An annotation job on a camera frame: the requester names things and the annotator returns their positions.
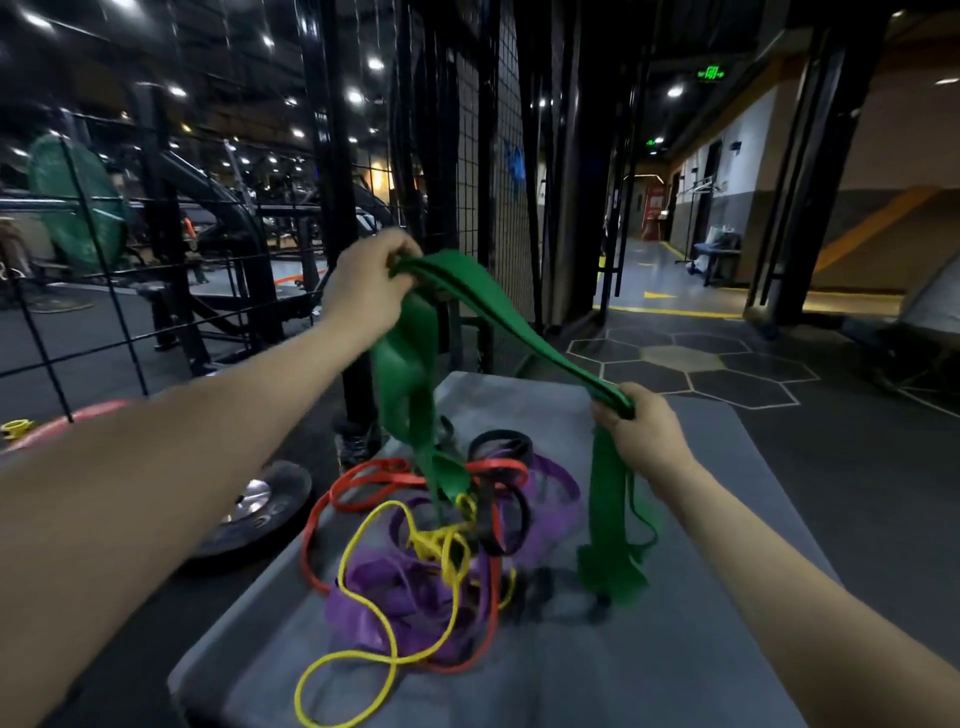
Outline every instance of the floor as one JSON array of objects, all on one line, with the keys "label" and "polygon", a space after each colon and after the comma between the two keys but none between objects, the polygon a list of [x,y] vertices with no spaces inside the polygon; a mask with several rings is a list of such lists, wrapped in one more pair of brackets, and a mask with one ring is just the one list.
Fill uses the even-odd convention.
[{"label": "floor", "polygon": [[[603,275],[598,279],[595,302],[600,303]],[[683,254],[668,243],[627,241],[620,295],[612,282],[611,308],[643,313],[670,312],[703,318],[739,317],[747,300],[741,288],[705,287],[701,276],[691,276],[683,263]],[[873,294],[819,293],[806,297],[807,311],[896,316],[902,296]]]},{"label": "floor", "polygon": [[[637,247],[636,254],[651,249]],[[657,258],[659,275],[670,258]],[[670,263],[670,271],[680,265]],[[656,266],[648,274],[656,275]],[[858,349],[832,333],[798,330],[774,343],[724,313],[712,292],[674,290],[680,306],[718,318],[612,311],[607,325],[564,341],[567,355],[612,381],[639,380],[678,397],[709,397],[736,408],[761,453],[853,594],[960,666],[960,491],[954,451],[960,419],[877,390],[859,375]],[[37,317],[53,354],[116,340],[108,297],[89,295],[84,311]],[[667,299],[642,299],[657,310]],[[149,311],[121,297],[134,333],[149,331]],[[36,361],[22,324],[0,313],[0,371]],[[151,391],[186,379],[179,352],[136,346]],[[71,405],[135,396],[130,354],[110,349],[58,365]],[[536,364],[528,376],[563,379]],[[0,378],[0,409],[12,417],[58,413],[42,371]],[[331,388],[288,436],[278,456],[302,464],[321,488],[336,476],[330,423],[341,392]],[[141,607],[78,681],[55,728],[137,725],[174,728],[165,678],[180,655],[252,583],[274,550],[247,564],[198,573],[181,570]]]}]

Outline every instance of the ceiling light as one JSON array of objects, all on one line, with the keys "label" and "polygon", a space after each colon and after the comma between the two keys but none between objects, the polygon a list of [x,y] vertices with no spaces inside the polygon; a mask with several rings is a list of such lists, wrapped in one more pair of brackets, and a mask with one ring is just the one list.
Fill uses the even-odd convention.
[{"label": "ceiling light", "polygon": [[37,26],[41,31],[46,31],[47,33],[54,32],[53,25],[42,15],[37,15],[35,12],[30,11],[22,11],[22,15],[24,20],[31,25]]}]

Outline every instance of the exit sign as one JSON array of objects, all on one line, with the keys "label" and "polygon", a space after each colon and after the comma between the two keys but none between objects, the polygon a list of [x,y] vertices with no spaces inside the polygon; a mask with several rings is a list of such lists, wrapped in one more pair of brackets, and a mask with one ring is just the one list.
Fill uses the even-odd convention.
[{"label": "exit sign", "polygon": [[718,65],[709,65],[703,70],[697,71],[697,78],[704,81],[719,81],[726,75],[727,72]]}]

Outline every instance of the hexagon floor pattern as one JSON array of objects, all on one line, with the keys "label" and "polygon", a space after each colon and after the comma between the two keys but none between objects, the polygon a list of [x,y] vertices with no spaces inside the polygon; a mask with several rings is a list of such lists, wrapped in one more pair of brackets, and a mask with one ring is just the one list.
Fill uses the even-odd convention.
[{"label": "hexagon floor pattern", "polygon": [[736,336],[690,332],[681,320],[661,320],[656,329],[609,328],[601,338],[571,341],[566,353],[614,384],[635,381],[660,394],[699,395],[744,409],[798,405],[787,384],[819,379],[802,361],[756,352]]}]

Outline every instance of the green resistance band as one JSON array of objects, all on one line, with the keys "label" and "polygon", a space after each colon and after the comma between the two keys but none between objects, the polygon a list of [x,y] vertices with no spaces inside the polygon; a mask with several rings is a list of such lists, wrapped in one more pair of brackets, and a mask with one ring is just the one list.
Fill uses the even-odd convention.
[{"label": "green resistance band", "polygon": [[[530,328],[503,289],[475,260],[455,251],[404,257],[394,274],[409,273],[465,303],[485,321],[502,328],[531,350],[579,379],[590,396],[632,419],[633,403],[620,390],[567,360]],[[372,349],[380,392],[380,419],[386,430],[414,452],[433,499],[443,493],[453,501],[469,487],[463,461],[436,446],[433,401],[439,348],[437,313],[417,291],[403,300],[400,318]],[[627,541],[625,501],[651,530],[645,544]],[[593,462],[588,502],[590,544],[577,551],[577,571],[590,591],[616,602],[629,601],[647,583],[639,570],[657,541],[653,513],[634,495],[634,474],[620,459],[610,433],[593,430]]]}]

